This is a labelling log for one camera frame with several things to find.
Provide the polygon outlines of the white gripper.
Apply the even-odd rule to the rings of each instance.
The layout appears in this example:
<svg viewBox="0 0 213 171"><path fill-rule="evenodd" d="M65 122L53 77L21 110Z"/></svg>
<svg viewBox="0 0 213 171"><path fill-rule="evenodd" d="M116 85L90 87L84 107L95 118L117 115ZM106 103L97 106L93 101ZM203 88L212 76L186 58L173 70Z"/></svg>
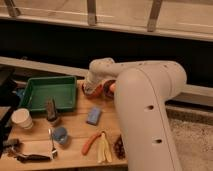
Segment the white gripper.
<svg viewBox="0 0 213 171"><path fill-rule="evenodd" d="M103 76L88 72L83 83L83 89L87 94L91 94L99 85L102 85Z"/></svg>

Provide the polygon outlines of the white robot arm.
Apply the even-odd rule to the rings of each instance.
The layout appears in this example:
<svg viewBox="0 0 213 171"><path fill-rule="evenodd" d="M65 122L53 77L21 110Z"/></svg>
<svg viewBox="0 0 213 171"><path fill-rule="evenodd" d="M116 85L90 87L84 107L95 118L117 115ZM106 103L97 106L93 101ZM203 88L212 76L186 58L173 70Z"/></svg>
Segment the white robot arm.
<svg viewBox="0 0 213 171"><path fill-rule="evenodd" d="M85 94L93 94L107 77L116 79L114 103L128 170L182 171L165 102L186 85L184 68L174 61L96 59L85 77Z"/></svg>

